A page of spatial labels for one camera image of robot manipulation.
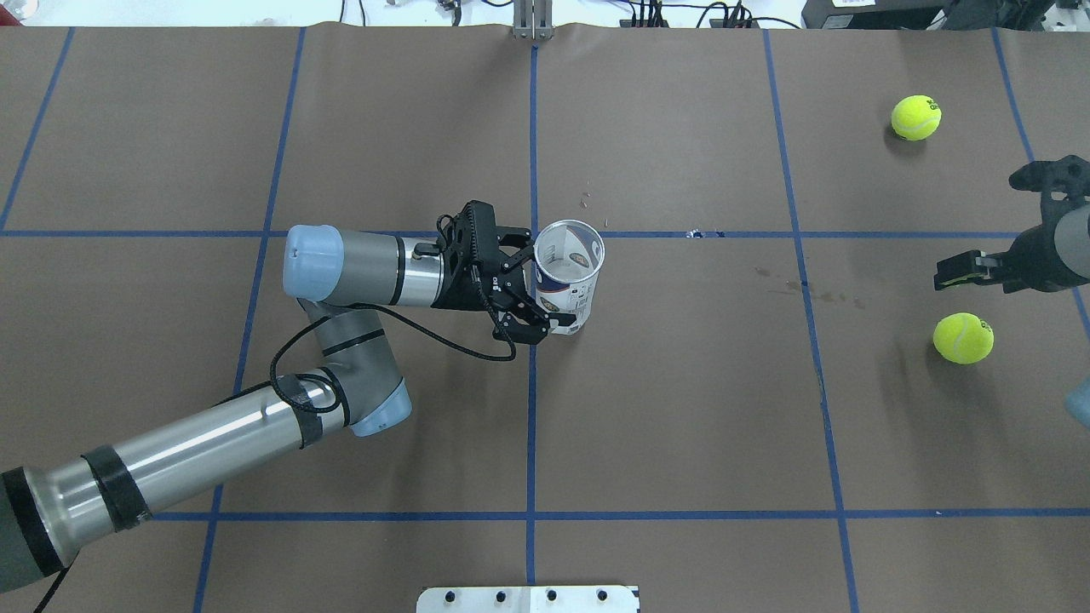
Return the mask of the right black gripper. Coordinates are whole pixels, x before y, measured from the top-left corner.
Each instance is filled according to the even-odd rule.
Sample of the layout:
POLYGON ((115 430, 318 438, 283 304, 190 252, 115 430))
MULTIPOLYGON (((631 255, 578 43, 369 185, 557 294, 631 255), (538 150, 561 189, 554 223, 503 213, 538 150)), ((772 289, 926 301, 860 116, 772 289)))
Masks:
POLYGON ((1034 290, 1055 295, 1065 289, 1065 267, 1055 248, 1055 224, 1040 224, 1021 232, 1006 252, 966 251, 943 259, 933 275, 933 288, 943 291, 962 284, 1000 284, 1005 295, 1034 290))

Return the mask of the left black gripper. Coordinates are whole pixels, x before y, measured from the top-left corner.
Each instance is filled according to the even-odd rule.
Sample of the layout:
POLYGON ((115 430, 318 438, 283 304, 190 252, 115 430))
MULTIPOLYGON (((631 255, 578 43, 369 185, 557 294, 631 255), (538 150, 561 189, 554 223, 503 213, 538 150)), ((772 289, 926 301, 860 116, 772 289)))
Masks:
POLYGON ((535 346, 550 330, 576 324, 576 314, 550 312, 523 286, 502 274, 521 271, 534 257, 535 241, 522 226, 496 226, 491 204, 470 201, 436 221, 441 283, 433 309, 491 311, 496 341, 535 346))

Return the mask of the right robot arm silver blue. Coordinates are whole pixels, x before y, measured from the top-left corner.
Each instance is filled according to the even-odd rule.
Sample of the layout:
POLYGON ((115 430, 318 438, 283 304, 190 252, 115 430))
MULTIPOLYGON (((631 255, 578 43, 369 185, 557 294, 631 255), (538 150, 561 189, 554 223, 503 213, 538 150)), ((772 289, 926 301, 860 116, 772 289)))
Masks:
POLYGON ((932 277, 936 291, 976 284, 998 286, 1004 295, 1040 295, 1086 286, 1089 280, 1087 206, 1044 213, 1042 221, 1018 235, 1001 252, 969 249, 943 259, 932 277))

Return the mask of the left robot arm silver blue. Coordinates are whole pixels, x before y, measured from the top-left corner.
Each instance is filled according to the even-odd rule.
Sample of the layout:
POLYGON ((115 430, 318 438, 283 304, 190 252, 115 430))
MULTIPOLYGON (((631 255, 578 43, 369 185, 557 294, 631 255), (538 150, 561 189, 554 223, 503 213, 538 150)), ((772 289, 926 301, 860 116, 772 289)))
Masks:
POLYGON ((382 315, 397 306, 483 312, 513 361, 576 314, 530 295, 523 266, 540 264, 542 238, 501 226, 491 204, 468 202, 436 223, 433 239, 296 225, 284 237, 283 290, 307 315, 320 364, 280 373, 287 341, 261 384, 175 422, 85 450, 52 470, 3 473, 3 591, 66 573, 83 546, 140 527, 288 450, 342 428, 382 433, 412 401, 382 315))

